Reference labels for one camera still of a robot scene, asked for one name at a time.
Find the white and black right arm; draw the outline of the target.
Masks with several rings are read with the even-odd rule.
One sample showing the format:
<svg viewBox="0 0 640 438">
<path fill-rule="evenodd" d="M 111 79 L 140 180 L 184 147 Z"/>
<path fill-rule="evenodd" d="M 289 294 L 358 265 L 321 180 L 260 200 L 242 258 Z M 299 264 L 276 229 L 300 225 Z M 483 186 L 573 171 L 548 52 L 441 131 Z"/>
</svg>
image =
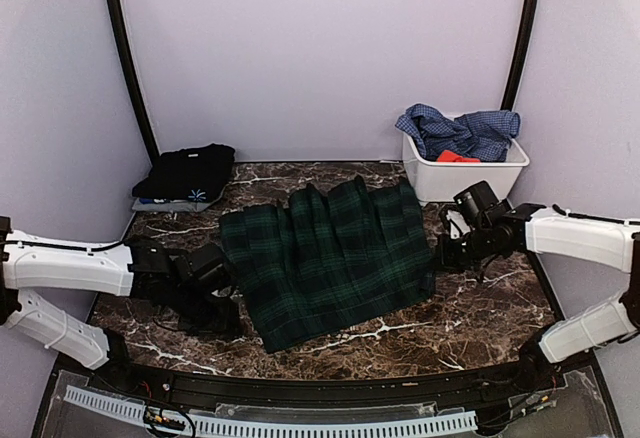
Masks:
<svg viewBox="0 0 640 438">
<path fill-rule="evenodd" d="M 556 207 L 494 205 L 466 219 L 467 232 L 437 240 L 435 263 L 447 271 L 480 269 L 499 256 L 525 253 L 540 261 L 565 318 L 523 346 L 510 371 L 521 392 L 534 390 L 549 365 L 639 334 L 639 225 Z"/>
</svg>

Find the black t-shirt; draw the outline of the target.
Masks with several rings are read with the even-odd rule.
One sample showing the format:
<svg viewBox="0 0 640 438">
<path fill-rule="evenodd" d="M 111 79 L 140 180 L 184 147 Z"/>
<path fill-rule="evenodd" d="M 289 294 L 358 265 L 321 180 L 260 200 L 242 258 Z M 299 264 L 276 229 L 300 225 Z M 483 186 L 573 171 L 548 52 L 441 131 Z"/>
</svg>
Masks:
<svg viewBox="0 0 640 438">
<path fill-rule="evenodd" d="M 132 189 L 142 199 L 212 202 L 229 182 L 235 149 L 212 143 L 200 148 L 166 152 Z"/>
</svg>

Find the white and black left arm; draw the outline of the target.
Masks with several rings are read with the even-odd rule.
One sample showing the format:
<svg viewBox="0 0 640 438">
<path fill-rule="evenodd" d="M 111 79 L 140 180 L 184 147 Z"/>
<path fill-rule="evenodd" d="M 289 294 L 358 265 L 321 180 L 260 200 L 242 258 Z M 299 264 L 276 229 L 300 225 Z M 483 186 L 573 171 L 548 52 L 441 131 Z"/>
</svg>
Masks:
<svg viewBox="0 0 640 438">
<path fill-rule="evenodd" d="M 238 305 L 222 250 L 209 243 L 193 251 L 171 249 L 142 236 L 112 243 L 55 240 L 15 229 L 1 219 L 1 324 L 101 370 L 120 394 L 141 385 L 124 338 L 84 323 L 38 294 L 40 288 L 83 290 L 133 297 L 180 316 L 191 334 L 233 337 Z"/>
</svg>

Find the dark green plaid garment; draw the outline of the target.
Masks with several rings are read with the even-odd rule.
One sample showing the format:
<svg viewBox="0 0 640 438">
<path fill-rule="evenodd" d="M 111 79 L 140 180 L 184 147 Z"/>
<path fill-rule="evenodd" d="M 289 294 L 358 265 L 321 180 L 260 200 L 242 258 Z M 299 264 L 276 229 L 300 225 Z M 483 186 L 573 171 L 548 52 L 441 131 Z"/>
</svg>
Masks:
<svg viewBox="0 0 640 438">
<path fill-rule="evenodd" d="M 360 176 L 287 204 L 224 214 L 222 249 L 266 352 L 274 353 L 431 298 L 422 208 L 406 179 Z"/>
</svg>

